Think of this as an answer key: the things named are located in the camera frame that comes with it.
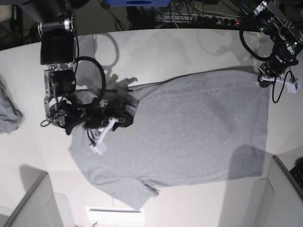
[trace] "gray fabric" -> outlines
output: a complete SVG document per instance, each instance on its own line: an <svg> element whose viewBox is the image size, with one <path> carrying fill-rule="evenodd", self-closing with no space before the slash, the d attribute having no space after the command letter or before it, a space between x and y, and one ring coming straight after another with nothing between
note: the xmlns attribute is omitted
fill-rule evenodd
<svg viewBox="0 0 303 227"><path fill-rule="evenodd" d="M109 132L103 155L78 128L71 156L93 186L135 209L160 187L261 175L269 90L255 81L231 70L146 85L131 92L133 125Z"/></svg>
<svg viewBox="0 0 303 227"><path fill-rule="evenodd" d="M18 128L22 114L9 99L5 86L0 81L0 133L10 133Z"/></svg>

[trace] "blue object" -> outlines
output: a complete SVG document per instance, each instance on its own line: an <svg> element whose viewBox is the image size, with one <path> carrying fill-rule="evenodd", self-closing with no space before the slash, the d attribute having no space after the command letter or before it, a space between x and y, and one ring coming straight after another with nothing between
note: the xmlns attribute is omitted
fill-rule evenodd
<svg viewBox="0 0 303 227"><path fill-rule="evenodd" d="M110 6L162 6L166 7L170 0L110 0Z"/></svg>

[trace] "gray t-shirt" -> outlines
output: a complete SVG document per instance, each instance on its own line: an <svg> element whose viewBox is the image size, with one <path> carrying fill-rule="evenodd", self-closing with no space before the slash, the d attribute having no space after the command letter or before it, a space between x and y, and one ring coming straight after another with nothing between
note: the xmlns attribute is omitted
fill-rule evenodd
<svg viewBox="0 0 303 227"><path fill-rule="evenodd" d="M70 153L87 180L139 209L160 187L262 174L269 89L228 70L136 87L133 125L109 132L103 155L74 129Z"/></svg>
<svg viewBox="0 0 303 227"><path fill-rule="evenodd" d="M11 133L22 121L21 112L9 98L4 84L0 81L0 133Z"/></svg>

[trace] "white table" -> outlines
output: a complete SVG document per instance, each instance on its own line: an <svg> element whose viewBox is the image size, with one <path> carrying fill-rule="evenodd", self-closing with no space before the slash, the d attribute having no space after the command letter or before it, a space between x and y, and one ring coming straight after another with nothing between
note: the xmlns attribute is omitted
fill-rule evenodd
<svg viewBox="0 0 303 227"><path fill-rule="evenodd" d="M260 39L259 34L250 33L246 38L260 55L265 51L270 53L272 44L264 38ZM241 46L237 31L210 29L88 35L80 38L80 55L95 55L106 69L108 82L129 82L127 79L133 78L130 81L136 81L131 86L209 70L257 70L260 65ZM302 62L303 57L299 55L298 60ZM80 64L79 73L85 71L83 66L90 65ZM33 181L35 171L24 166L27 165L50 174L54 191L68 198L75 223L88 227L86 205L125 205L95 189L84 179L69 155L71 137L66 136L64 130L53 126L40 127L45 118L45 69L46 66L40 65L40 44L0 52L1 80L4 80L13 102L24 114L24 121L17 131L0 135L0 213L1 206L13 210L21 200L25 193L22 180ZM292 69L295 76L303 81L303 64ZM87 68L87 73L95 76L94 68ZM266 151L282 154L282 161L291 168L294 160L303 154L301 150L303 89L296 95L285 90L278 104L270 101ZM149 200L144 206L146 226L200 227L202 223L212 227L241 226L251 186L256 179L162 189L157 198ZM227 204L230 204L231 211L228 218L221 214Z"/></svg>

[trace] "t-shirt sleeve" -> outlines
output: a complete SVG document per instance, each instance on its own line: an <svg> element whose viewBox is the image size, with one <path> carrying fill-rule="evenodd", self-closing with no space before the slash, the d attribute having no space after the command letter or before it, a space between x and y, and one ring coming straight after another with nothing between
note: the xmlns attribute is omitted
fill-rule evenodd
<svg viewBox="0 0 303 227"><path fill-rule="evenodd" d="M102 183L96 180L93 185L135 210L140 209L150 197L158 195L156 189L137 178L102 179Z"/></svg>

